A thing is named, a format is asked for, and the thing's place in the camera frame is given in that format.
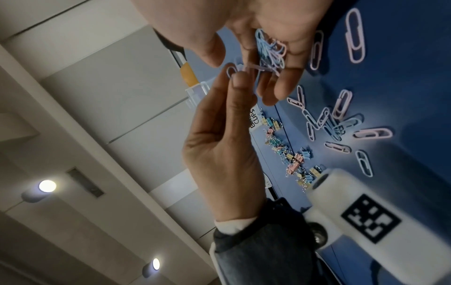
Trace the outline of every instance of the ceiling light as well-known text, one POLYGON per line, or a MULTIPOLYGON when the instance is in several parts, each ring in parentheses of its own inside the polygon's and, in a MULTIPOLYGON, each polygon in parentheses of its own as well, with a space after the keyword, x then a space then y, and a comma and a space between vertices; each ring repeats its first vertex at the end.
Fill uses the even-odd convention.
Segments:
POLYGON ((53 182, 52 180, 44 180, 44 181, 41 181, 41 183, 39 183, 38 188, 42 192, 51 193, 51 192, 55 191, 56 183, 53 182))
POLYGON ((154 259, 152 260, 152 267, 153 267, 155 270, 159 270, 159 269, 160 269, 160 261, 158 260, 158 258, 154 258, 154 259))

